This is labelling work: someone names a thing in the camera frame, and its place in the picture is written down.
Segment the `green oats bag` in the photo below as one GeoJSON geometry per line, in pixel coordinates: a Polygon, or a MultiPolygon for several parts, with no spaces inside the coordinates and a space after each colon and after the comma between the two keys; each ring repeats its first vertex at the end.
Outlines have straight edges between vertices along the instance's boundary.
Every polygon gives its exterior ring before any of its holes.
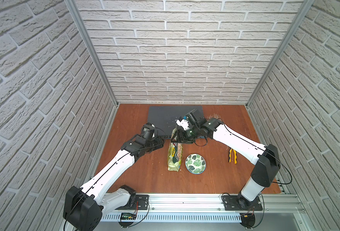
{"type": "Polygon", "coordinates": [[[176,129],[173,129],[168,149],[168,171],[179,171],[182,163],[183,145],[177,142],[176,129]]]}

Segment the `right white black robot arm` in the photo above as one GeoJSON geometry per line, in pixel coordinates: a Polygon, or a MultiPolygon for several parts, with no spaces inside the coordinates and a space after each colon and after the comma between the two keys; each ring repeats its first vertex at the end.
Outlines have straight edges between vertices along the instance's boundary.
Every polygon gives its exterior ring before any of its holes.
{"type": "Polygon", "coordinates": [[[252,204],[265,188],[271,186],[281,168],[277,147],[252,141],[229,128],[222,119],[206,119],[195,109],[176,121],[175,141],[193,144],[198,138],[223,143],[254,165],[250,178],[237,195],[240,205],[252,204]]]}

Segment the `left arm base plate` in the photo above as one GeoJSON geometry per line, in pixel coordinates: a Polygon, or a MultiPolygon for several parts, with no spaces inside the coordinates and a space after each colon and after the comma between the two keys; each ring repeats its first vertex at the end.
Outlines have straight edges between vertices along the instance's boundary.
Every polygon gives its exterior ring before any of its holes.
{"type": "Polygon", "coordinates": [[[127,205],[119,207],[118,210],[148,210],[149,205],[149,195],[148,194],[137,194],[135,198],[131,198],[127,205]]]}

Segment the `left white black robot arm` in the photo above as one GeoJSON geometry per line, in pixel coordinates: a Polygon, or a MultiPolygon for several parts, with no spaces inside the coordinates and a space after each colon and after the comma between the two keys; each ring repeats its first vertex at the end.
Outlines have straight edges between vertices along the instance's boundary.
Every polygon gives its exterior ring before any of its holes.
{"type": "Polygon", "coordinates": [[[70,223],[77,231],[92,231],[105,213],[126,206],[134,197],[132,188],[119,188],[107,199],[104,195],[140,157],[163,146],[164,139],[152,132],[148,135],[136,134],[126,141],[98,174],[82,186],[72,186],[66,192],[63,212],[65,223],[70,223]]]}

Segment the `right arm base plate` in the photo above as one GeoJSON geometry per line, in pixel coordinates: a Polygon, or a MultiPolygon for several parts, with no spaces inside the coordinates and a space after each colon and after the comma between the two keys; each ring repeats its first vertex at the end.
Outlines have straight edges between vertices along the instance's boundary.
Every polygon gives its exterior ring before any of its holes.
{"type": "Polygon", "coordinates": [[[263,203],[257,196],[253,201],[245,199],[242,195],[221,195],[225,211],[263,211],[263,203]]]}

